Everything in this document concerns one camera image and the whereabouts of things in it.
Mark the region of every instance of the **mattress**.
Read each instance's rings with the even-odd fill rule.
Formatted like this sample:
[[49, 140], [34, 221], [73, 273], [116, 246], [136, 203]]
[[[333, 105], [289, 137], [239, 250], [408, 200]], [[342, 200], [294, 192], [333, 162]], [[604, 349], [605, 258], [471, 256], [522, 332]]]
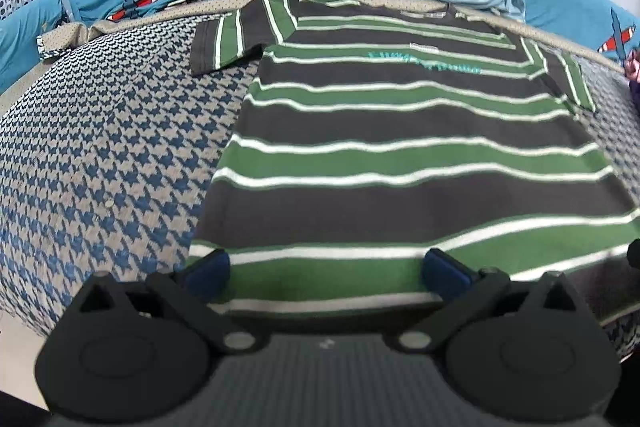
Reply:
[[[253, 61], [190, 75], [194, 29], [206, 18], [92, 41], [0, 117], [0, 307], [38, 333], [50, 331], [93, 271], [133, 280], [184, 264], [257, 71]], [[640, 118], [627, 87], [576, 58], [599, 107], [583, 122], [638, 200]], [[637, 342], [640, 273], [624, 256], [601, 261], [598, 280], [577, 280], [622, 356]]]

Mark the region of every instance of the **black circular disc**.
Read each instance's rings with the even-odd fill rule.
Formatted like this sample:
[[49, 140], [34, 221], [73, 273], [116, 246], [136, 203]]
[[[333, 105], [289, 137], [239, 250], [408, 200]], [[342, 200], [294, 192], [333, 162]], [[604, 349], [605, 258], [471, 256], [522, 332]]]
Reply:
[[540, 310], [477, 322], [450, 341], [450, 381], [500, 417], [559, 422], [597, 412], [618, 386], [609, 341], [576, 314]]
[[35, 376], [50, 409], [103, 423], [141, 421], [178, 407], [204, 383], [209, 353], [193, 331], [108, 315], [80, 315], [45, 344]]

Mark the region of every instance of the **beige dotted fabric trim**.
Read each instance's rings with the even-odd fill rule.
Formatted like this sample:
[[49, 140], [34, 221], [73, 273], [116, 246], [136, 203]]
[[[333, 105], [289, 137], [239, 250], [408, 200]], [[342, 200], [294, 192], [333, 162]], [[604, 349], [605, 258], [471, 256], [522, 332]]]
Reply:
[[[45, 48], [46, 49], [61, 49], [61, 48], [76, 48], [83, 44], [86, 44], [88, 41], [91, 41], [100, 35], [113, 33], [116, 31], [128, 30], [130, 28], [137, 28], [139, 26], [146, 26], [149, 24], [155, 24], [158, 22], [163, 22], [167, 20], [174, 20], [183, 17], [192, 17], [196, 15], [214, 15], [229, 11], [234, 11], [240, 9], [242, 6], [247, 4], [251, 0], [204, 0], [199, 1], [193, 4], [185, 4], [183, 6], [177, 6], [171, 8], [169, 10], [164, 10], [162, 12], [158, 12], [149, 17], [143, 17], [135, 20], [127, 20], [120, 23], [113, 23], [110, 21], [98, 21], [90, 28], [77, 29], [73, 28], [69, 30], [69, 34], [63, 33], [55, 34], [56, 32], [63, 30], [65, 26], [61, 26], [60, 28], [53, 30], [45, 34], [43, 37], [47, 37], [44, 39]], [[432, 10], [442, 9], [446, 6], [446, 4], [440, 1], [434, 0], [359, 0], [365, 4], [369, 4], [370, 6], [387, 6], [392, 9], [398, 10], [408, 10], [413, 12], [428, 12]], [[467, 16], [473, 17], [476, 20], [485, 21], [493, 26], [498, 28], [504, 28], [511, 32], [516, 33], [517, 35], [521, 35], [526, 38], [534, 39], [538, 42], [542, 42], [543, 44], [548, 44], [549, 46], [553, 46], [556, 48], [560, 48], [562, 50], [568, 51], [572, 54], [578, 55], [580, 57], [588, 58], [589, 60], [593, 60], [603, 66], [615, 71], [616, 73], [624, 73], [623, 68], [617, 63], [609, 60], [608, 58], [602, 56], [594, 50], [585, 48], [576, 44], [575, 42], [571, 42], [565, 38], [562, 38], [558, 35], [554, 35], [552, 33], [548, 33], [542, 31], [537, 28], [533, 28], [532, 26], [528, 26], [523, 23], [519, 23], [517, 21], [506, 19], [503, 17], [495, 16], [485, 12], [479, 12], [473, 10], [471, 8], [466, 8], [463, 6], [456, 6], [456, 9], [460, 12], [466, 14]], [[66, 46], [60, 46], [60, 43], [67, 42]]]

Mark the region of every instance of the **blue gripper pad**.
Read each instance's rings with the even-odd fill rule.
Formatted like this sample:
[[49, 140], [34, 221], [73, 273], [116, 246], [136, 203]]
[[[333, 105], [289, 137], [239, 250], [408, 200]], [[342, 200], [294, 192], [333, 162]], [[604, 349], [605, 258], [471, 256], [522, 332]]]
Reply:
[[216, 250], [182, 272], [180, 285], [200, 301], [208, 303], [222, 294], [230, 274], [229, 254]]
[[422, 283], [428, 291], [445, 302], [464, 292], [478, 279], [478, 274], [438, 248], [431, 248], [422, 260]]

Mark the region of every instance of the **tile floor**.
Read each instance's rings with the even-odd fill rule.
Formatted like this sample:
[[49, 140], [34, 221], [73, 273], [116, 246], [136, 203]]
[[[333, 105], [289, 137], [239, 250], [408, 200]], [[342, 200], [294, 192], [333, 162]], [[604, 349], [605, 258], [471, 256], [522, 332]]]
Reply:
[[44, 339], [0, 312], [0, 391], [46, 409], [33, 376]]

